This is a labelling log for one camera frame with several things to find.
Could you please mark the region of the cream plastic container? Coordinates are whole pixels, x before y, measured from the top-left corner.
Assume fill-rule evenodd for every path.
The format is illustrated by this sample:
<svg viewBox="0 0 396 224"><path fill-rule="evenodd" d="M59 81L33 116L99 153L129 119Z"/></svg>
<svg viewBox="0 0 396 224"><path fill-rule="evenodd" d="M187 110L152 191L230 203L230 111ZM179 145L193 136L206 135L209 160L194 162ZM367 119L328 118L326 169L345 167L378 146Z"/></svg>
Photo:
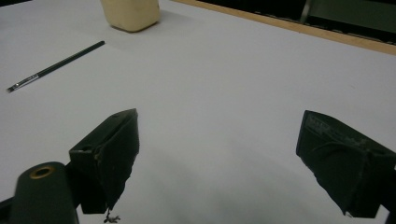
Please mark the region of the cream plastic container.
<svg viewBox="0 0 396 224"><path fill-rule="evenodd" d="M106 21L126 32L138 32L160 19L159 0L100 0Z"/></svg>

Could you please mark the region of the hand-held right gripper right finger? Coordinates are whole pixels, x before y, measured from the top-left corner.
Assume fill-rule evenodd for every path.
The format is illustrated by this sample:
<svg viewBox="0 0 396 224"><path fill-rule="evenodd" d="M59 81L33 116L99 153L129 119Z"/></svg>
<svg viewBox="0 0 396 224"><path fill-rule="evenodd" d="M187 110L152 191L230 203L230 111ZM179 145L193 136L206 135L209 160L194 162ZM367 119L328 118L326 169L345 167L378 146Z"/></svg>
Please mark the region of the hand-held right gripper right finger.
<svg viewBox="0 0 396 224"><path fill-rule="evenodd" d="M314 111L304 112L296 154L343 214L396 218L396 152Z"/></svg>

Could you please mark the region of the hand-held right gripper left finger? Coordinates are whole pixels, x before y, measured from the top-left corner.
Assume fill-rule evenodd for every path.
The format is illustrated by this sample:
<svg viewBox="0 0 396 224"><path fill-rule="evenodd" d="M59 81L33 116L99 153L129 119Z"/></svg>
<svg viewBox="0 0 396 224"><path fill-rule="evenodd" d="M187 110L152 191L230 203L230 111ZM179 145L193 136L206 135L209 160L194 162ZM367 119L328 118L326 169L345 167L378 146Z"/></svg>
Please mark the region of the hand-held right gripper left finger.
<svg viewBox="0 0 396 224"><path fill-rule="evenodd" d="M124 192L139 153L137 119L134 108L113 114L69 150L74 200L85 214L113 209Z"/></svg>

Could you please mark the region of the white table mat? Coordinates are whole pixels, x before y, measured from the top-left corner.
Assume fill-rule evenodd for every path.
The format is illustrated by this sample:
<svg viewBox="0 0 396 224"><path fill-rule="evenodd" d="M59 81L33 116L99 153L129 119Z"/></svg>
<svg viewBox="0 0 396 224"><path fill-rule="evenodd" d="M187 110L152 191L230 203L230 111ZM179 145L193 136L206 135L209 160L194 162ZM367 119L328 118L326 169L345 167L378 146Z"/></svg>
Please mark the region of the white table mat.
<svg viewBox="0 0 396 224"><path fill-rule="evenodd" d="M99 0L0 7L0 201L18 176L134 108L121 224L384 224L342 214L295 148L306 110L396 150L396 56L161 0L139 33ZM99 42L14 91L13 84Z"/></svg>

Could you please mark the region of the thin black brush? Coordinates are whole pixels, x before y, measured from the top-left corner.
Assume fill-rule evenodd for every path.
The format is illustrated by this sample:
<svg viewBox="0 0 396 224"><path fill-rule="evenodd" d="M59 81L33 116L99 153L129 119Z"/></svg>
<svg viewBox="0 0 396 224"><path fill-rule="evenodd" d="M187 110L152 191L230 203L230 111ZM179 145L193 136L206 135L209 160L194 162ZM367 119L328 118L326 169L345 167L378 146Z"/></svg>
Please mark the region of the thin black brush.
<svg viewBox="0 0 396 224"><path fill-rule="evenodd" d="M57 62L57 63L55 63L55 64L53 64L53 65L51 65L51 66L49 66L49 67L47 67L47 68L45 68L45 69L43 69L43 70L41 70L41 71L39 71L37 73L25 78L25 79L13 84L12 86L8 87L7 88L7 92L9 92L9 93L14 92L14 91L16 91L16 90L18 90L18 89L30 84L30 83L36 81L36 80L48 75L49 73L51 73L51 72L53 72L53 71L65 66L65 65L67 65L67 64L69 64L71 62L73 62L74 60L76 60L76 59L78 59L78 58L80 58L80 57L82 57L82 56L94 51L95 49L98 49L98 48L102 47L105 43L106 42L104 40L99 41L99 42L97 42L97 43L95 43L95 44L93 44L93 45L91 45L91 46L89 46L89 47L87 47L87 48L85 48L85 49L83 49L83 50L81 50L81 51L79 51L79 52L77 52L77 53L75 53L75 54L73 54L73 55L71 55L71 56L69 56L69 57Z"/></svg>

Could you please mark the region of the wooden board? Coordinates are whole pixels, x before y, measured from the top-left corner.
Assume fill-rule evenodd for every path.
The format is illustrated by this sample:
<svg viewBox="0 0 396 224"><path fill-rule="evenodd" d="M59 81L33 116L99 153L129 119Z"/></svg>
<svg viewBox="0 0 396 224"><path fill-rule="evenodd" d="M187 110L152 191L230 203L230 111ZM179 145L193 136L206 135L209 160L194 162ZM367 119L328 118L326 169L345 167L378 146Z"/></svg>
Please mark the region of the wooden board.
<svg viewBox="0 0 396 224"><path fill-rule="evenodd" d="M311 35L358 48L369 49L369 50L396 56L396 45L391 45L389 43L385 43L379 40L367 39L356 35L347 35L334 31L328 31L317 27L303 25L294 21L285 21L272 17L266 17L263 15L254 14L228 7L217 6L206 2L201 2L198 0L172 0L172 1L193 7L204 8L207 10L212 10L219 13L232 15L250 21L264 23L278 28L290 30L299 34Z"/></svg>

